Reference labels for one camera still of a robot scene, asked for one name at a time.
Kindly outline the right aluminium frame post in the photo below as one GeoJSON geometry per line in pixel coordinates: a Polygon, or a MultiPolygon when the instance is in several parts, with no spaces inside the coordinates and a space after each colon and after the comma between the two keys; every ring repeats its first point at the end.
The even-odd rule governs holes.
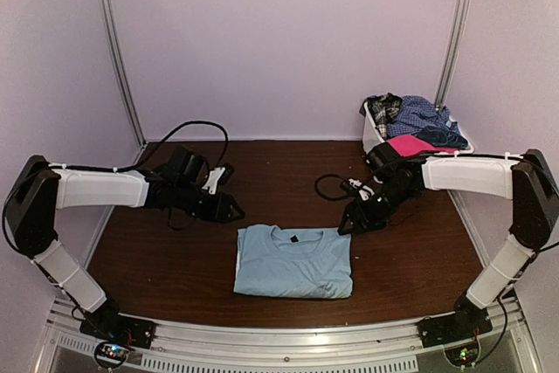
{"type": "Polygon", "coordinates": [[[459,48],[465,33],[471,1],[472,0],[456,0],[455,2],[450,36],[435,96],[436,108],[441,108],[446,103],[452,83],[452,76],[458,63],[459,48]]]}

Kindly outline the navy blue garment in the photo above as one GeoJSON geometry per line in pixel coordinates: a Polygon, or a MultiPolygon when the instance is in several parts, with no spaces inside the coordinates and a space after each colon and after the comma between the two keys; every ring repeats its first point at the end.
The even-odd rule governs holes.
{"type": "Polygon", "coordinates": [[[466,150],[469,147],[468,140],[462,134],[447,128],[424,127],[414,136],[436,148],[466,150]]]}

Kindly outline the dark plaid shirt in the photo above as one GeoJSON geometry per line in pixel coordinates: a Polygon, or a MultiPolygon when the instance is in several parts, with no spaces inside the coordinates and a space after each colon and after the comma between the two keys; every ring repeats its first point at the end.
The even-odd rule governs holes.
{"type": "Polygon", "coordinates": [[[402,98],[392,93],[369,96],[363,102],[360,114],[365,116],[366,110],[369,110],[380,136],[387,140],[389,138],[388,125],[393,123],[398,116],[402,102],[402,98]]]}

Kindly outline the pink garment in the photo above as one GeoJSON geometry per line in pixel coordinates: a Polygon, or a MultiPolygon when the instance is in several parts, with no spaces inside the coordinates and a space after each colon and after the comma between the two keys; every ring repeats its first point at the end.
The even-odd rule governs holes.
{"type": "Polygon", "coordinates": [[[414,135],[400,135],[389,139],[387,143],[403,157],[419,155],[421,153],[441,153],[447,151],[445,148],[438,148],[429,142],[418,139],[414,135]]]}

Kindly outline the aluminium frame post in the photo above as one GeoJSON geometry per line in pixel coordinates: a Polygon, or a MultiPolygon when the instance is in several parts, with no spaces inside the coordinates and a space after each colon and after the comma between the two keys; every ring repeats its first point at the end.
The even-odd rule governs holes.
{"type": "Polygon", "coordinates": [[[465,33],[471,1],[472,0],[456,0],[455,2],[450,36],[435,96],[436,108],[441,108],[446,103],[452,83],[452,76],[458,63],[459,48],[465,33]]]}
{"type": "Polygon", "coordinates": [[[145,136],[141,128],[139,115],[132,97],[128,75],[125,67],[121,43],[115,22],[114,8],[112,0],[100,0],[100,12],[106,33],[109,58],[114,70],[117,87],[119,89],[121,102],[124,107],[128,124],[132,130],[136,145],[141,148],[146,144],[145,136]]]}

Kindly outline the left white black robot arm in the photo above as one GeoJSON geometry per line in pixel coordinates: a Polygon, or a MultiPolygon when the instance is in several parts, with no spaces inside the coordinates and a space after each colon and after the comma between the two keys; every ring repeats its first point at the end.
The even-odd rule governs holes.
{"type": "Polygon", "coordinates": [[[211,168],[204,156],[185,147],[177,147],[156,169],[57,164],[34,155],[4,201],[1,229],[16,253],[66,293],[86,325],[116,342],[126,332],[118,305],[60,242],[57,211],[97,206],[180,210],[194,219],[229,224],[245,216],[235,198],[219,189],[233,172],[228,163],[211,168]]]}

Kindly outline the blue dotted shirt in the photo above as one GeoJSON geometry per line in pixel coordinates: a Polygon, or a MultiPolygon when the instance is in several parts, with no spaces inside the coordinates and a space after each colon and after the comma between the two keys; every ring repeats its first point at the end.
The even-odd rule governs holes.
{"type": "Polygon", "coordinates": [[[387,124],[389,138],[414,135],[427,127],[441,128],[461,135],[459,125],[451,119],[447,107],[436,108],[422,96],[407,95],[401,100],[397,116],[387,124]]]}

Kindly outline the front aluminium frame rail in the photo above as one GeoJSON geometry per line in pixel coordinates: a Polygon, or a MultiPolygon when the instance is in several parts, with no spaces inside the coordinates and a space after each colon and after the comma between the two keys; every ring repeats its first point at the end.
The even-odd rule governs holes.
{"type": "MultiPolygon", "coordinates": [[[[135,349],[114,372],[542,372],[517,299],[503,299],[507,332],[475,368],[447,358],[455,344],[427,348],[421,318],[331,328],[226,328],[155,324],[149,349],[135,349]]],[[[107,372],[93,359],[100,339],[83,335],[72,305],[55,299],[31,372],[107,372]]],[[[477,342],[474,339],[469,347],[477,342]]]]}

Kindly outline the white plastic laundry basket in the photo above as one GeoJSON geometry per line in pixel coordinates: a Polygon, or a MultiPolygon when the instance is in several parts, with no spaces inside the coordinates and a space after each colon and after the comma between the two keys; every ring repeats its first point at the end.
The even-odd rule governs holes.
{"type": "MultiPolygon", "coordinates": [[[[366,110],[366,115],[364,116],[364,126],[362,133],[362,148],[365,154],[368,154],[374,147],[379,146],[384,143],[385,140],[380,136],[378,130],[376,129],[376,124],[374,123],[369,110],[366,110]]],[[[444,154],[453,155],[455,152],[460,152],[461,154],[472,154],[474,152],[474,146],[469,139],[469,147],[466,150],[459,149],[447,149],[446,152],[434,153],[434,154],[444,154]]]]}

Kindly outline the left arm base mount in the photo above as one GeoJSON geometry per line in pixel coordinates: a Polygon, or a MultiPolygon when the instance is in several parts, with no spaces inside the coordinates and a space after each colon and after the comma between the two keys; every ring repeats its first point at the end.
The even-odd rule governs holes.
{"type": "Polygon", "coordinates": [[[79,331],[100,339],[93,349],[93,359],[102,369],[115,370],[129,362],[137,349],[150,349],[155,323],[118,314],[116,323],[110,326],[84,315],[79,331]]]}

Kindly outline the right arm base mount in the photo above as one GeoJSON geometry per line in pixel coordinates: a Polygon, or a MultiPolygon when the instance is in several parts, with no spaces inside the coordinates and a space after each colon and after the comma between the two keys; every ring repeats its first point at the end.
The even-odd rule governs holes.
{"type": "Polygon", "coordinates": [[[480,336],[493,330],[485,309],[425,317],[416,327],[424,349],[441,347],[446,361],[462,370],[481,359],[480,336]]]}

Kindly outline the left aluminium frame post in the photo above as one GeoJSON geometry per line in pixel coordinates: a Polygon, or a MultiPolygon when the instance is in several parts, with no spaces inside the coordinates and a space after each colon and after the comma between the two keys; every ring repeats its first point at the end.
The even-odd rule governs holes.
{"type": "Polygon", "coordinates": [[[117,87],[119,89],[121,102],[124,107],[128,124],[132,130],[136,145],[141,148],[146,144],[145,136],[141,128],[139,115],[132,97],[128,75],[125,67],[121,43],[115,22],[114,8],[112,0],[100,0],[100,12],[106,33],[109,58],[114,70],[117,87]]]}

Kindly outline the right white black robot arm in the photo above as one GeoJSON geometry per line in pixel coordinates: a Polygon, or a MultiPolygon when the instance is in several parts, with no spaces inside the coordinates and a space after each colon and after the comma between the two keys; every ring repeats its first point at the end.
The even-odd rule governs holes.
{"type": "Polygon", "coordinates": [[[419,152],[400,155],[389,143],[366,156],[377,190],[366,183],[342,182],[349,203],[338,227],[341,235],[385,228],[399,205],[423,190],[456,190],[502,197],[513,204],[513,221],[504,244],[460,295],[448,332],[466,339],[480,329],[485,309],[516,282],[540,253],[558,220],[558,187],[538,149],[520,155],[419,152]]]}

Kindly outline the light blue printed t-shirt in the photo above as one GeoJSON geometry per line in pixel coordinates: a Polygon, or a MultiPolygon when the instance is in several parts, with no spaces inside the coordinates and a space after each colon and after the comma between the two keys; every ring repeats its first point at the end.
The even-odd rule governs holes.
{"type": "Polygon", "coordinates": [[[236,294],[338,300],[353,293],[351,237],[335,228],[282,229],[254,224],[238,230],[236,294]]]}

